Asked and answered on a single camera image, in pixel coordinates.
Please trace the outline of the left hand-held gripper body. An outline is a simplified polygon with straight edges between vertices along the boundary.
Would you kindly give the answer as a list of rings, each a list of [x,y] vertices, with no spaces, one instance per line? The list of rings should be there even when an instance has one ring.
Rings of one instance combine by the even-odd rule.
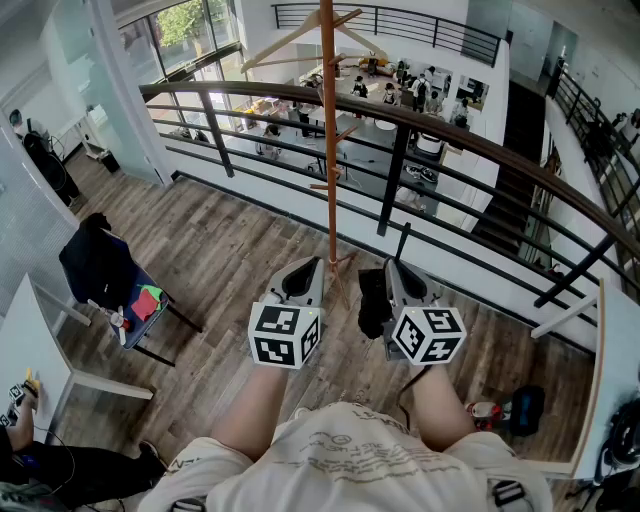
[[[300,369],[321,340],[324,260],[296,260],[270,278],[252,305],[248,340],[255,363]]]

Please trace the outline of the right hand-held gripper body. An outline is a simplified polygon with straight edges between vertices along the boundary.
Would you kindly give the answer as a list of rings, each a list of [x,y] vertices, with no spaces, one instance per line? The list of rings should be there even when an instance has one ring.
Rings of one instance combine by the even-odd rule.
[[[384,271],[391,306],[383,323],[387,359],[414,366],[451,362],[467,337],[459,311],[440,303],[441,287],[419,268],[393,258]]]

